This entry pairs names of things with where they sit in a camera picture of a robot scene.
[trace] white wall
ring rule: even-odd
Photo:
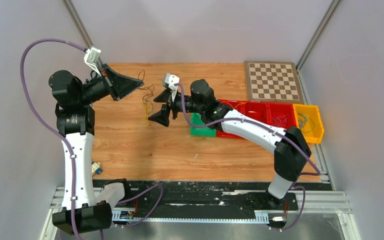
[[[384,239],[384,1],[342,1],[301,73],[334,183],[362,239]]]
[[[64,183],[61,142],[31,113],[20,81],[24,49],[42,38],[81,44],[59,0],[0,0],[0,240],[36,240],[57,185]],[[48,79],[66,69],[78,77],[89,70],[83,53],[60,43],[43,43],[27,55],[25,73],[34,106],[55,126]]]
[[[297,63],[331,0],[73,0],[109,63]]]

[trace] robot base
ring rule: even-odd
[[[67,234],[74,235],[72,210],[63,210],[52,214],[52,223]],[[109,203],[102,201],[95,206],[83,207],[74,210],[78,233],[87,233],[110,228],[112,224],[112,211]]]

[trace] metal floor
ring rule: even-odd
[[[290,214],[288,221],[293,221]],[[74,240],[74,236],[62,233],[62,240]],[[344,240],[337,214],[306,213],[295,228],[285,232],[269,230],[262,224],[237,223],[178,223],[142,222],[122,229],[104,231],[105,240]],[[88,240],[100,240],[99,233],[92,233]]]

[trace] white bracket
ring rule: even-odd
[[[178,84],[179,81],[180,81],[180,78],[171,73],[166,73],[164,76],[164,79],[162,80],[162,85],[166,88],[168,87],[169,89],[171,89],[172,102],[174,102],[176,98],[176,94],[178,93],[178,86],[175,86],[175,84]]]
[[[91,46],[88,50],[86,50],[86,54],[84,55],[83,60],[86,65],[88,65],[93,71],[98,74],[98,76],[101,77],[101,72],[99,71],[97,66],[100,54],[101,50],[94,46]]]

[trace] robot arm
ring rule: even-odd
[[[114,101],[126,97],[144,85],[142,80],[121,75],[107,64],[97,65],[101,50],[86,50],[84,62],[96,72],[96,77],[82,83],[67,70],[59,70],[49,78],[52,95],[56,99],[56,126],[72,147],[75,169],[67,145],[62,142],[65,158],[65,192],[62,211],[52,215],[52,223],[68,234],[73,233],[71,211],[74,211],[77,231],[86,233],[107,229],[112,224],[112,209],[125,197],[126,180],[117,179],[107,184],[95,197],[92,185],[92,145],[95,134],[95,111],[92,104],[108,95]],[[72,197],[75,179],[75,197]]]
[[[178,82],[178,77],[170,73],[166,74],[163,80],[163,86],[166,89],[154,99],[155,102],[165,104],[162,105],[159,112],[148,118],[150,121],[168,127],[170,112],[173,113],[173,119],[176,119],[178,112],[183,111],[182,96],[177,92],[177,88],[173,88]],[[190,85],[190,92],[190,96],[184,96],[186,112],[200,114],[201,120],[206,124],[228,118],[241,119],[241,121],[220,121],[208,127],[243,137],[274,154],[276,174],[268,187],[268,193],[274,199],[282,199],[291,185],[298,180],[307,160],[281,136],[292,140],[309,157],[311,151],[301,131],[294,126],[288,130],[271,126],[233,110],[216,100],[213,89],[204,79],[194,81]],[[258,125],[266,126],[271,131]]]

